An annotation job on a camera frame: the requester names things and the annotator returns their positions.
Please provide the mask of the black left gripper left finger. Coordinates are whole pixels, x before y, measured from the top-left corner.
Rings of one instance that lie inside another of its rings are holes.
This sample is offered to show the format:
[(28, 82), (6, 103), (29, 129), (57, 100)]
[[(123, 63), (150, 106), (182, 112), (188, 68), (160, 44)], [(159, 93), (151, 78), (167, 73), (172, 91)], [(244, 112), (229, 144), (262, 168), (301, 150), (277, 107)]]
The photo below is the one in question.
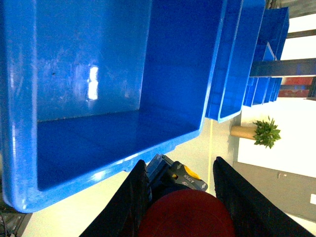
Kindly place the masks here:
[(150, 201), (146, 164), (139, 160), (82, 237), (135, 237)]

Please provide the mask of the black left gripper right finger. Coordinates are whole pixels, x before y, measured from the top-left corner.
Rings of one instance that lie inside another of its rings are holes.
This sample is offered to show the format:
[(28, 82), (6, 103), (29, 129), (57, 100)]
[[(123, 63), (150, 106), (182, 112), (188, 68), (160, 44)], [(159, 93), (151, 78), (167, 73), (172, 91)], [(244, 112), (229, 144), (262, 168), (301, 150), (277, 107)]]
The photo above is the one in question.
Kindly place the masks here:
[(213, 163), (216, 197), (227, 208), (237, 237), (312, 237), (222, 157)]

